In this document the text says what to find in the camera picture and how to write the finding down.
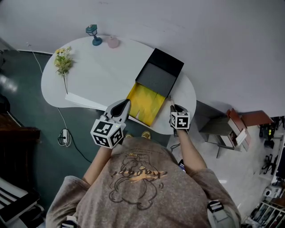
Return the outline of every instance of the curved tabletop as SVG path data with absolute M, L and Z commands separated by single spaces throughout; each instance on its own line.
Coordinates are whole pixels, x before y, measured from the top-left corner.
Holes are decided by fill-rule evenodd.
M 57 68 L 53 64 L 55 54 L 51 56 L 41 80 L 43 96 L 50 105 L 105 110 L 112 103 L 127 97 L 153 49 L 120 37 L 120 45 L 111 49 L 106 42 L 108 36 L 100 37 L 103 43 L 96 47 L 92 45 L 93 37 L 80 38 L 63 46 L 72 47 L 70 55 L 74 60 L 74 65 L 66 76 L 68 94 L 63 79 L 56 73 Z M 196 109 L 196 94 L 183 72 L 178 76 L 170 95 L 175 104 L 185 107 L 191 113 L 192 118 Z M 160 134 L 173 133 L 168 123 L 170 105 L 166 99 L 149 128 Z M 131 116 L 129 118 L 141 123 Z

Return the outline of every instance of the open box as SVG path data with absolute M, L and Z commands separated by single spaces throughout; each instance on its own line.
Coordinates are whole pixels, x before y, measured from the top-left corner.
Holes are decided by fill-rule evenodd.
M 127 96 L 131 100 L 130 116 L 151 126 L 183 65 L 178 59 L 155 49 Z

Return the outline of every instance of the wall outlet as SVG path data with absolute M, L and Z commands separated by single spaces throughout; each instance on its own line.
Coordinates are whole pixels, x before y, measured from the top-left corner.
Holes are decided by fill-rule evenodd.
M 66 129 L 63 129 L 62 136 L 63 136 L 63 142 L 67 143 L 67 130 Z

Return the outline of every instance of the sleeve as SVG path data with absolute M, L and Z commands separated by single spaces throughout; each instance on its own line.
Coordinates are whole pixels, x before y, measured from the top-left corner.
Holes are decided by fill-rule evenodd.
M 240 221 L 239 210 L 212 170 L 202 169 L 191 173 L 190 176 L 201 186 L 209 200 L 219 200 L 223 205 L 229 206 Z
M 66 220 L 66 217 L 72 216 L 76 212 L 78 203 L 89 188 L 89 184 L 77 177 L 65 177 L 63 184 L 46 215 L 46 227 L 61 227 L 61 224 Z

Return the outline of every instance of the black box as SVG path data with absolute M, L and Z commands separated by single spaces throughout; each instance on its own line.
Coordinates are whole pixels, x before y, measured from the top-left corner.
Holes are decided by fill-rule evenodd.
M 167 98 L 183 65 L 178 59 L 155 49 L 135 80 Z

